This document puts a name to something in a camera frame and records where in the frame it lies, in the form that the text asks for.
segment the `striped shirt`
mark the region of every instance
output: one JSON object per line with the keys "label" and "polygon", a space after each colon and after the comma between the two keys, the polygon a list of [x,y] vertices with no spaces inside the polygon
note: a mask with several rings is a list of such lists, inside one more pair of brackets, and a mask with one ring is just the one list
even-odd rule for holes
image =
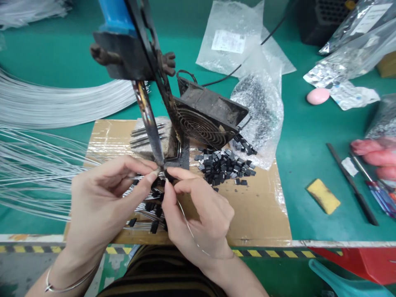
{"label": "striped shirt", "polygon": [[224,291],[173,246],[142,246],[127,272],[97,297],[225,297]]}

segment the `fan grille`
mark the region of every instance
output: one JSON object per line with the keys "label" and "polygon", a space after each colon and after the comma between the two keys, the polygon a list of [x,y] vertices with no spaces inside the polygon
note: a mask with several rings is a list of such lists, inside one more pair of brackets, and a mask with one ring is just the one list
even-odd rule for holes
{"label": "fan grille", "polygon": [[228,132],[220,131],[210,119],[183,107],[177,111],[180,125],[189,137],[214,147],[223,147],[227,143],[225,136]]}

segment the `woman's left hand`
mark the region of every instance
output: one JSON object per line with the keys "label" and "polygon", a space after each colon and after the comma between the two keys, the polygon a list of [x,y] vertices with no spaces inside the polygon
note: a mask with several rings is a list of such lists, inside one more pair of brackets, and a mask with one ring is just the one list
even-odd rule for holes
{"label": "woman's left hand", "polygon": [[[89,261],[101,257],[104,249],[125,226],[136,207],[150,193],[158,176],[154,162],[129,155],[112,159],[73,178],[71,225],[66,240],[68,254]],[[145,175],[134,190],[136,173]]]}

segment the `silver bracelet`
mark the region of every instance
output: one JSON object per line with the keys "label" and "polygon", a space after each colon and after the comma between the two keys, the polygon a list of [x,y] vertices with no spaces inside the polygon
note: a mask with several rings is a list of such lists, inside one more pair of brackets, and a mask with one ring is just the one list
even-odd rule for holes
{"label": "silver bracelet", "polygon": [[90,275],[96,270],[96,267],[97,267],[97,265],[90,272],[88,272],[88,274],[86,276],[84,276],[78,283],[76,283],[68,288],[65,288],[65,289],[55,289],[54,286],[51,285],[48,281],[48,278],[50,276],[50,272],[52,269],[52,265],[51,265],[49,267],[49,270],[47,273],[47,279],[46,279],[47,287],[45,288],[44,292],[50,291],[50,292],[55,292],[55,293],[64,293],[64,292],[70,291],[70,290],[78,287],[79,285],[81,285],[83,282],[85,282],[90,277]]}

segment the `yellow sponge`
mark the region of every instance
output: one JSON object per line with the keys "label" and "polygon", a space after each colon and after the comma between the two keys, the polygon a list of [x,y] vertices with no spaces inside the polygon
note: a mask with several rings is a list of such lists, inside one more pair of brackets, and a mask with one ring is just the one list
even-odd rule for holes
{"label": "yellow sponge", "polygon": [[318,201],[328,215],[331,215],[341,204],[320,179],[316,179],[310,184],[307,191]]}

